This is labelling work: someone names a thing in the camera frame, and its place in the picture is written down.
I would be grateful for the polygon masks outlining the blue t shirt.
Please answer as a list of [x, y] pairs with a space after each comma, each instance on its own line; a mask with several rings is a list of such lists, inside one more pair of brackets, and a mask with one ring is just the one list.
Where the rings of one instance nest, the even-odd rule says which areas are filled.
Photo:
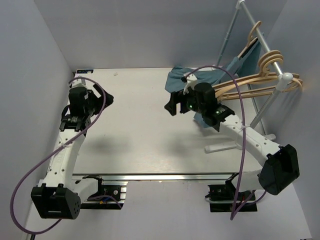
[[[252, 45], [248, 47], [239, 56], [233, 58], [233, 60], [227, 64], [224, 68], [235, 78], [246, 77], [254, 75], [256, 73], [258, 59], [260, 57], [261, 44], [256, 40]], [[185, 87], [185, 83], [181, 80], [184, 74], [191, 72], [191, 68], [175, 66], [167, 75], [165, 83], [165, 90], [168, 93], [178, 92]], [[231, 78], [221, 70], [198, 70], [194, 73], [199, 83], [205, 82], [211, 85], [217, 85], [225, 83], [231, 80]]]

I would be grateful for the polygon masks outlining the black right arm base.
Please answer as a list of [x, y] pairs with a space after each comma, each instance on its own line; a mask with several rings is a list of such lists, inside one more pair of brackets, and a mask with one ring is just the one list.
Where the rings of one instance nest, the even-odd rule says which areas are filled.
[[[205, 200], [209, 203], [211, 213], [231, 213], [233, 208], [234, 196], [230, 194], [223, 184], [208, 185], [208, 194]], [[239, 210], [239, 212], [257, 212], [256, 196], [253, 195], [250, 200]]]

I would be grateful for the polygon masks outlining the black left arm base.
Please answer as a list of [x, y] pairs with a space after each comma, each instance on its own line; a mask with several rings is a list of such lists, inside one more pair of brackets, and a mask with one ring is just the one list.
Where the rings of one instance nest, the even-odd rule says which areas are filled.
[[97, 188], [81, 204], [82, 210], [121, 210], [127, 193], [127, 182], [106, 180], [102, 176], [85, 175], [83, 180], [95, 180]]

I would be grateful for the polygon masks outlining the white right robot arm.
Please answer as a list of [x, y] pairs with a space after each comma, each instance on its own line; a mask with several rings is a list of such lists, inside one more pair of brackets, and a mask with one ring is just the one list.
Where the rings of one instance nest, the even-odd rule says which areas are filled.
[[234, 140], [260, 164], [261, 169], [241, 170], [225, 182], [229, 198], [236, 200], [244, 192], [253, 190], [265, 190], [276, 196], [300, 176], [297, 150], [290, 144], [281, 146], [245, 126], [233, 110], [218, 103], [209, 83], [197, 83], [187, 92], [172, 92], [164, 108], [175, 116], [177, 104], [180, 104], [180, 113], [200, 114], [207, 125]]

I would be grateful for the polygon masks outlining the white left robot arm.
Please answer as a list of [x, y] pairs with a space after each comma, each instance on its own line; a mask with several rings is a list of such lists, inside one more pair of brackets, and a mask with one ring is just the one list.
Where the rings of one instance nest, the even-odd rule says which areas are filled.
[[91, 125], [91, 117], [113, 103], [113, 96], [97, 84], [94, 89], [80, 83], [69, 90], [69, 105], [61, 114], [57, 146], [61, 150], [50, 158], [48, 172], [39, 186], [31, 191], [31, 199], [43, 219], [71, 219], [78, 217], [82, 203], [93, 197], [105, 196], [106, 187], [98, 177], [74, 180], [73, 173], [79, 150]]

